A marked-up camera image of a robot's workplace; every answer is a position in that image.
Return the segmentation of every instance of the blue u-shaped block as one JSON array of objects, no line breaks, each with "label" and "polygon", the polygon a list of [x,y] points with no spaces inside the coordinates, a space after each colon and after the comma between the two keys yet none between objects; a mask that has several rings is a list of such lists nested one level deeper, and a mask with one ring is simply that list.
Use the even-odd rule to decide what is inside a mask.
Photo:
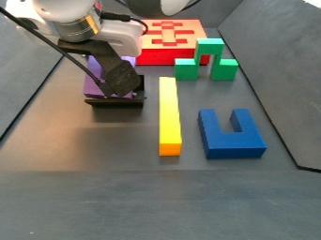
[{"label": "blue u-shaped block", "polygon": [[213,109],[201,109],[197,126],[207,159],[260,158],[267,146],[247,109],[234,109],[229,115],[234,132],[220,130]]}]

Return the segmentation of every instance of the gray table surface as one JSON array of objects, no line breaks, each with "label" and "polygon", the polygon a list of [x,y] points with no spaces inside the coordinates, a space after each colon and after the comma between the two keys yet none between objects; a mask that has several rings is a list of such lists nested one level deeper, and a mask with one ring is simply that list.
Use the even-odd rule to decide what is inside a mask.
[{"label": "gray table surface", "polygon": [[[52,72],[0,142],[1,239],[319,239],[321,175],[294,168],[242,72],[212,82],[200,67],[197,81],[177,82],[181,156],[159,157],[157,78],[172,67],[136,70],[140,110],[82,103],[84,73],[66,59]],[[205,160],[200,108],[225,131],[231,109],[250,109],[262,158]]]}]

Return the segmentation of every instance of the red block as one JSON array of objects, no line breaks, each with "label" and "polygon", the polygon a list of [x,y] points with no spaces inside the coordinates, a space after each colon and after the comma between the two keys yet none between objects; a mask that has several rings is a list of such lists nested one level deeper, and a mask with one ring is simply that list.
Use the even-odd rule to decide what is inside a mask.
[{"label": "red block", "polygon": [[[141,54],[136,65],[173,65],[175,58],[192,58],[196,39],[205,38],[199,20],[143,20],[148,33],[143,36]],[[209,62],[203,55],[200,64]]]}]

